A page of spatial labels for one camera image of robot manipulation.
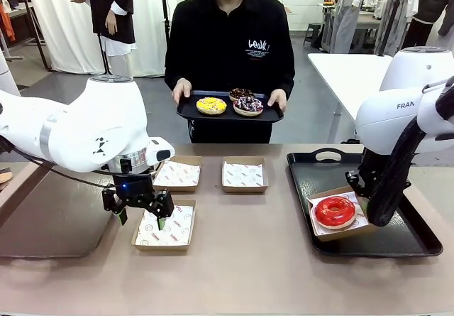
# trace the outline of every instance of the black pants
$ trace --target black pants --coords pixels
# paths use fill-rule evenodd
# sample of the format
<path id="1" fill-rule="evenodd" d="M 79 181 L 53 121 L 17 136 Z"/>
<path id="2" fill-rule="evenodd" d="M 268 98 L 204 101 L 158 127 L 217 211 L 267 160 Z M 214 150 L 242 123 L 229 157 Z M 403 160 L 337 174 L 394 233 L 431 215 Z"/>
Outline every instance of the black pants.
<path id="1" fill-rule="evenodd" d="M 189 121 L 192 143 L 269 143 L 272 124 L 260 122 Z"/>
<path id="2" fill-rule="evenodd" d="M 433 25 L 428 25 L 427 23 L 420 23 L 416 20 L 411 21 L 410 28 L 406 34 L 402 48 L 426 46 L 432 27 Z"/>

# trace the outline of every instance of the black stool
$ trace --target black stool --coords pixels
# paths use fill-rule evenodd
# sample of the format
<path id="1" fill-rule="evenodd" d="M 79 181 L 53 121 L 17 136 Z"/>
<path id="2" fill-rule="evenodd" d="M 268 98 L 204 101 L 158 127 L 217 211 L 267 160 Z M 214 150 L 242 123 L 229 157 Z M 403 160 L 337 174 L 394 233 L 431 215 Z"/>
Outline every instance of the black stool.
<path id="1" fill-rule="evenodd" d="M 311 47 L 315 47 L 315 42 L 317 41 L 317 37 L 319 36 L 319 31 L 321 28 L 321 23 L 310 23 L 307 27 L 306 36 L 304 37 L 303 45 L 306 42 L 311 42 Z"/>

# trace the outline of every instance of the red donut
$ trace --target red donut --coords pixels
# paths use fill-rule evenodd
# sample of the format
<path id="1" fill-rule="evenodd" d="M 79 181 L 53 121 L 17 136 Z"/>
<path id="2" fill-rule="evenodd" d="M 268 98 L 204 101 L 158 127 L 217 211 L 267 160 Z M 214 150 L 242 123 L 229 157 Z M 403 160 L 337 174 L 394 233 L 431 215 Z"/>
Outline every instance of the red donut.
<path id="1" fill-rule="evenodd" d="M 315 207 L 317 222 L 327 229 L 343 229 L 356 219 L 356 208 L 344 197 L 327 197 Z"/>

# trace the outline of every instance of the black shirt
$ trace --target black shirt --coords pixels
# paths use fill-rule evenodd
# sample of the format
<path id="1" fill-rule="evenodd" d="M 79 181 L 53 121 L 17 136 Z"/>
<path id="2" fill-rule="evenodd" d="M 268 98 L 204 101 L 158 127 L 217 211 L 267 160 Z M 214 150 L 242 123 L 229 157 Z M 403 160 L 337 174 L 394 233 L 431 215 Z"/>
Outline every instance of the black shirt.
<path id="1" fill-rule="evenodd" d="M 186 0 L 175 9 L 165 82 L 193 90 L 250 89 L 270 95 L 294 86 L 287 14 L 277 0 L 243 0 L 228 16 L 215 0 Z"/>
<path id="2" fill-rule="evenodd" d="M 128 13 L 125 16 L 115 15 L 118 31 L 111 35 L 106 27 L 106 18 L 114 1 Z M 133 0 L 90 0 L 90 7 L 92 8 L 93 33 L 101 34 L 106 38 L 120 41 L 125 44 L 135 43 Z"/>

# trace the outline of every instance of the black serving tray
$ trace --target black serving tray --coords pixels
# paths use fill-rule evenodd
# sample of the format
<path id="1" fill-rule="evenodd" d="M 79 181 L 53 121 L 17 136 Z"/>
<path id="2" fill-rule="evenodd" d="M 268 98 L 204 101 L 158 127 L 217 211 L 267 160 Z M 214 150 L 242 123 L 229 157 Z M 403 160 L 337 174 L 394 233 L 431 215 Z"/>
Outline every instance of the black serving tray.
<path id="1" fill-rule="evenodd" d="M 178 108 L 177 113 L 184 117 L 185 119 L 189 119 L 192 121 L 199 121 L 199 120 L 219 120 L 219 121 L 257 121 L 257 122 L 267 122 L 267 123 L 275 123 L 280 121 L 284 114 L 282 113 L 281 109 L 277 104 L 269 107 L 268 97 L 264 94 L 255 94 L 255 98 L 259 99 L 264 106 L 263 113 L 256 117 L 246 117 L 241 116 L 235 113 L 233 109 L 233 102 L 230 100 L 229 92 L 219 92 L 219 91 L 193 91 L 191 92 L 191 96 L 189 98 L 182 97 Z M 199 99 L 205 97 L 215 97 L 222 99 L 225 103 L 227 103 L 227 109 L 223 114 L 210 116 L 202 114 L 199 110 L 197 110 L 196 103 Z"/>
<path id="2" fill-rule="evenodd" d="M 327 152 L 338 154 L 337 159 L 317 160 L 317 155 Z M 385 258 L 439 256 L 443 252 L 443 245 L 406 197 L 402 198 L 391 222 L 377 231 L 327 242 L 322 242 L 315 236 L 305 197 L 347 186 L 345 172 L 358 169 L 361 158 L 361 154 L 344 153 L 333 148 L 287 155 L 314 247 L 329 256 Z"/>

